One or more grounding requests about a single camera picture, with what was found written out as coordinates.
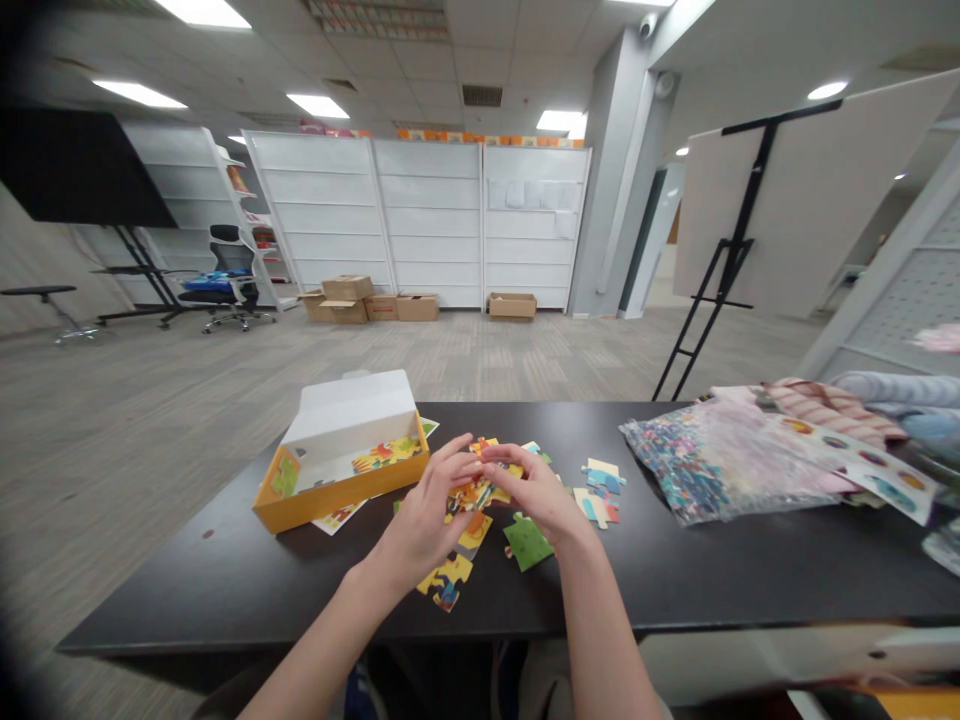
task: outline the black easel stand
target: black easel stand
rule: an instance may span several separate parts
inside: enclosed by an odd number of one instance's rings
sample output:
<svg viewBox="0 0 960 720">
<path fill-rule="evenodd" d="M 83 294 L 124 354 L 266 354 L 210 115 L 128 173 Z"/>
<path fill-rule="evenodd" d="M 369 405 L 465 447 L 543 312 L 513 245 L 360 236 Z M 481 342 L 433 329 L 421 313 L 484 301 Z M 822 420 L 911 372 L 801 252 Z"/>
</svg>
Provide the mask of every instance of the black easel stand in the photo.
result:
<svg viewBox="0 0 960 720">
<path fill-rule="evenodd" d="M 96 320 L 97 325 L 105 327 L 107 320 L 116 320 L 124 317 L 140 317 L 142 315 L 159 315 L 163 313 L 164 316 L 160 318 L 160 329 L 169 330 L 170 320 L 178 315 L 189 312 L 192 308 L 184 307 L 177 301 L 177 296 L 173 294 L 173 290 L 170 289 L 170 286 L 167 285 L 163 277 L 165 271 L 154 264 L 150 258 L 150 253 L 143 247 L 133 228 L 127 226 L 125 228 L 127 231 L 126 234 L 124 234 L 119 225 L 114 225 L 113 229 L 117 235 L 120 236 L 120 240 L 123 241 L 124 247 L 127 248 L 127 252 L 130 253 L 130 257 L 133 258 L 135 264 L 107 267 L 103 270 L 94 270 L 94 272 L 105 273 L 107 275 L 144 275 L 159 296 L 161 305 L 160 307 L 145 310 L 131 310 L 123 313 L 100 315 Z"/>
<path fill-rule="evenodd" d="M 747 234 L 747 225 L 750 223 L 750 216 L 753 214 L 753 206 L 757 201 L 757 194 L 760 192 L 763 173 L 766 171 L 767 162 L 770 159 L 770 150 L 773 147 L 774 139 L 777 137 L 777 128 L 780 127 L 781 123 L 789 120 L 797 120 L 799 118 L 809 117 L 810 115 L 819 115 L 820 113 L 836 110 L 842 104 L 843 100 L 834 100 L 823 103 L 822 105 L 815 105 L 813 107 L 803 108 L 802 110 L 794 110 L 793 112 L 764 118 L 762 120 L 754 120 L 753 122 L 742 125 L 733 125 L 721 131 L 722 135 L 733 135 L 762 127 L 763 137 L 760 140 L 757 159 L 754 161 L 753 169 L 750 171 L 750 180 L 747 182 L 747 190 L 744 193 L 743 202 L 740 204 L 740 213 L 737 215 L 737 225 L 733 231 L 733 238 L 729 240 L 723 238 L 717 243 L 717 249 L 714 251 L 707 272 L 703 276 L 703 282 L 700 283 L 700 289 L 697 291 L 697 294 L 693 296 L 693 305 L 690 307 L 690 312 L 687 313 L 687 319 L 683 323 L 683 329 L 680 330 L 680 336 L 677 338 L 677 343 L 673 346 L 670 359 L 667 360 L 667 366 L 663 369 L 663 375 L 660 376 L 660 382 L 657 384 L 657 389 L 653 393 L 653 400 L 656 400 L 657 396 L 660 395 L 660 390 L 663 389 L 663 384 L 667 381 L 667 375 L 670 373 L 670 368 L 673 366 L 673 361 L 676 360 L 677 355 L 686 355 L 690 358 L 690 362 L 687 363 L 687 368 L 683 371 L 683 376 L 677 384 L 677 389 L 673 391 L 673 397 L 670 399 L 676 400 L 680 395 L 680 391 L 683 389 L 683 385 L 687 381 L 690 371 L 693 369 L 693 364 L 697 361 L 697 357 L 700 355 L 700 351 L 707 341 L 710 330 L 713 329 L 713 323 L 716 322 L 717 316 L 720 314 L 720 310 L 724 305 L 733 305 L 734 307 L 742 307 L 748 310 L 753 309 L 752 305 L 730 302 L 727 300 L 727 296 L 733 289 L 733 283 L 740 273 L 740 268 L 743 267 L 743 261 L 746 260 L 747 253 L 749 253 L 750 248 L 753 247 L 753 238 L 745 240 L 744 237 Z M 727 251 L 727 260 L 724 263 L 723 274 L 720 276 L 720 282 L 717 285 L 717 296 L 715 298 L 704 297 L 704 293 L 707 291 L 707 285 L 710 284 L 710 279 L 713 277 L 713 271 L 716 269 L 717 262 L 720 260 L 720 253 L 724 250 Z M 693 352 L 683 350 L 680 345 L 683 343 L 683 338 L 690 328 L 690 322 L 693 320 L 693 316 L 696 314 L 701 301 L 714 303 L 713 312 L 710 314 L 707 326 L 703 329 L 703 334 L 700 336 L 700 340 L 697 342 L 697 346 Z"/>
</svg>

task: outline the ceiling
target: ceiling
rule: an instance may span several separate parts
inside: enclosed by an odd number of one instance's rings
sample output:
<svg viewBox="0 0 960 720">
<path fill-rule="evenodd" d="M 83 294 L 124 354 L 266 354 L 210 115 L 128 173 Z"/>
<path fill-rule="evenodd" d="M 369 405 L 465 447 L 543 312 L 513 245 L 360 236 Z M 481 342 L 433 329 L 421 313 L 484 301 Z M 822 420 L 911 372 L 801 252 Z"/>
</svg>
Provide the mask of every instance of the ceiling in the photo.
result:
<svg viewBox="0 0 960 720">
<path fill-rule="evenodd" d="M 547 108 L 587 109 L 597 60 L 624 25 L 650 10 L 604 0 L 446 0 L 451 41 L 441 44 L 325 35 L 301 0 L 228 2 L 252 30 L 52 13 L 18 93 L 52 106 L 205 125 L 221 144 L 232 144 L 226 136 L 241 128 L 277 129 L 240 113 L 289 115 L 295 127 L 306 115 L 287 93 L 331 95 L 350 119 L 326 122 L 376 136 L 395 137 L 393 121 L 533 135 Z M 188 109 L 147 109 L 93 85 L 91 75 L 142 83 Z M 358 92 L 330 79 L 348 80 Z M 461 83 L 503 86 L 501 107 L 463 107 Z"/>
<path fill-rule="evenodd" d="M 917 77 L 881 68 L 921 45 L 960 44 L 956 0 L 716 0 L 658 61 L 681 73 L 664 162 L 691 135 L 814 104 L 807 93 L 833 80 L 839 97 Z M 943 117 L 960 115 L 960 95 Z M 957 139 L 932 131 L 898 181 L 916 194 Z"/>
</svg>

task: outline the stool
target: stool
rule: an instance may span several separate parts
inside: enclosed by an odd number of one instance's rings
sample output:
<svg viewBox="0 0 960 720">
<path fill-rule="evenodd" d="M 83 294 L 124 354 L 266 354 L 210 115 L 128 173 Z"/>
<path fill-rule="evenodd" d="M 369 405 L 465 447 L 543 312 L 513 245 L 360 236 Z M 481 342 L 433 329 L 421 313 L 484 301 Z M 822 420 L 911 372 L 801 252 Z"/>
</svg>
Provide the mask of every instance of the stool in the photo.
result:
<svg viewBox="0 0 960 720">
<path fill-rule="evenodd" d="M 63 330 L 57 335 L 57 345 L 63 345 L 63 341 L 68 338 L 85 337 L 88 340 L 96 340 L 99 328 L 81 327 L 70 317 L 67 312 L 57 305 L 50 296 L 58 292 L 72 292 L 77 288 L 73 285 L 41 285 L 30 288 L 11 288 L 10 290 L 0 290 L 0 295 L 39 295 L 40 302 L 53 306 L 57 317 L 63 323 Z"/>
</svg>

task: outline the yellow puzzle box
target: yellow puzzle box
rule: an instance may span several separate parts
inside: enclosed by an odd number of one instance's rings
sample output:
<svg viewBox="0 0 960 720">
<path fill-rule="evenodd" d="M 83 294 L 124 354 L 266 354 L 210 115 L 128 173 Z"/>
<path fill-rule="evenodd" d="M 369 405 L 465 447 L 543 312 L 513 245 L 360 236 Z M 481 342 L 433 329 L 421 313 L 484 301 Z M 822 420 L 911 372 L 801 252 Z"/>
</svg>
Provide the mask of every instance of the yellow puzzle box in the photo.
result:
<svg viewBox="0 0 960 720">
<path fill-rule="evenodd" d="M 277 534 L 412 485 L 429 459 L 403 370 L 309 385 L 253 510 Z"/>
</svg>

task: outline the tv screen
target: tv screen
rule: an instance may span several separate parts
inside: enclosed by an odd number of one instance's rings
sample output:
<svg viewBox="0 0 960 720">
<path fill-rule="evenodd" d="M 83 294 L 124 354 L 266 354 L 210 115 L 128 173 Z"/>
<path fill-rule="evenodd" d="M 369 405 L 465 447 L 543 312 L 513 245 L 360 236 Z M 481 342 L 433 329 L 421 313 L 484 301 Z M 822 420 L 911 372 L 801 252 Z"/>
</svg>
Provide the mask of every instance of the tv screen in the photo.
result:
<svg viewBox="0 0 960 720">
<path fill-rule="evenodd" d="M 0 180 L 34 220 L 177 227 L 113 115 L 5 108 L 0 130 Z"/>
</svg>

